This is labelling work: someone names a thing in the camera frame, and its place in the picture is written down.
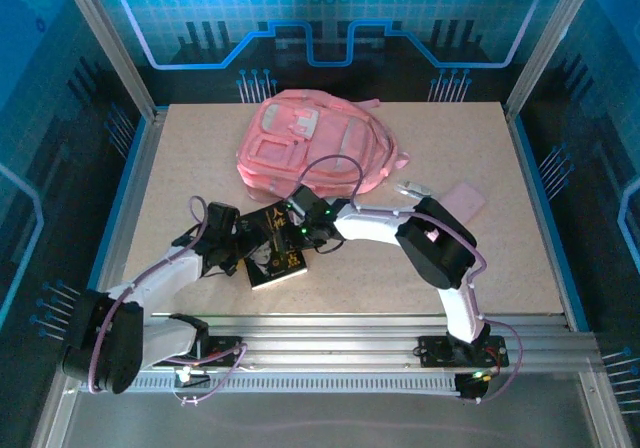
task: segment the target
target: robotic arm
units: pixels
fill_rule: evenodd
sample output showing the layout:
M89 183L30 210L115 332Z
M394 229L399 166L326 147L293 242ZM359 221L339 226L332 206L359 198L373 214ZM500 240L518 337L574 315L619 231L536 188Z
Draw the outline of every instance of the robotic arm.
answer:
M361 207L347 199L329 202L302 185L287 199L287 207L300 228L295 234L300 249L317 249L329 240L359 239L402 248L418 274L438 289L447 315L451 359L457 366L473 366L483 354L490 327L479 319L475 298L462 283L475 262L463 244L475 247L476 241L436 200L423 198L409 211ZM238 262L265 241L259 228L238 231L236 208L211 203L207 211L207 226L197 243L152 271L116 310L97 359L96 388L121 393L141 369L170 357L202 359L212 353L208 325L203 321L186 315L151 318L165 300L213 267L233 275ZM197 228L176 239L163 259L170 260L192 244ZM87 379L97 331L115 300L130 286L123 283L106 293L87 290L78 299L60 357L65 374Z

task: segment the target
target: wooden board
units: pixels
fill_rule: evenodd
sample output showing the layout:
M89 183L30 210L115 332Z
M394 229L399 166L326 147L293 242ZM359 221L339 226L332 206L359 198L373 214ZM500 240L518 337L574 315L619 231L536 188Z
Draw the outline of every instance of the wooden board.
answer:
M142 204L125 279L161 257L193 225L187 200L237 206L251 200L236 170L235 153L257 105L172 105ZM398 181L437 195L460 181L487 203L468 224L489 269L476 281L486 313L561 313L557 286L538 231L515 150L498 103L384 103L375 113L396 133L410 163L364 204L403 206ZM265 313L442 313L434 288L416 274L396 246L346 243L331 255L307 252L309 272L260 291L240 266L232 278L201 279L167 300L166 312L196 315Z

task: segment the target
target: enclosure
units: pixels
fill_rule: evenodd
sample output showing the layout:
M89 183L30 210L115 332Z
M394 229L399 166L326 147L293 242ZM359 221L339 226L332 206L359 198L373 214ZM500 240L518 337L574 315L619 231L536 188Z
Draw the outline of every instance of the enclosure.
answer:
M638 443L638 0L0 7L7 446ZM381 101L371 113L410 161L359 202L411 204L402 180L437 199L461 181L482 194L465 222L489 264L478 302L524 346L500 399L437 396L461 370L425 368L413 348L447 329L438 293L396 246L371 241L305 252L308 273L263 290L240 268L167 298L157 319L198 316L248 346L197 407L172 394L172 369L100 396L56 369L61 314L163 256L193 224L191 195L264 206L236 152L260 103L287 89ZM517 337L494 332L515 360Z

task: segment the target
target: book cover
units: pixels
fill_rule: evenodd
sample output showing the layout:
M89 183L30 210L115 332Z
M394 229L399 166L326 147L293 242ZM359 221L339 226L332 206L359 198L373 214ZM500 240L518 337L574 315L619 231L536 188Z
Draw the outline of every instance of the book cover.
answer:
M258 248L244 259L252 289L306 273L307 264L302 252L293 242L297 228L287 216L284 201L243 215L238 223L241 228L257 225L265 235Z

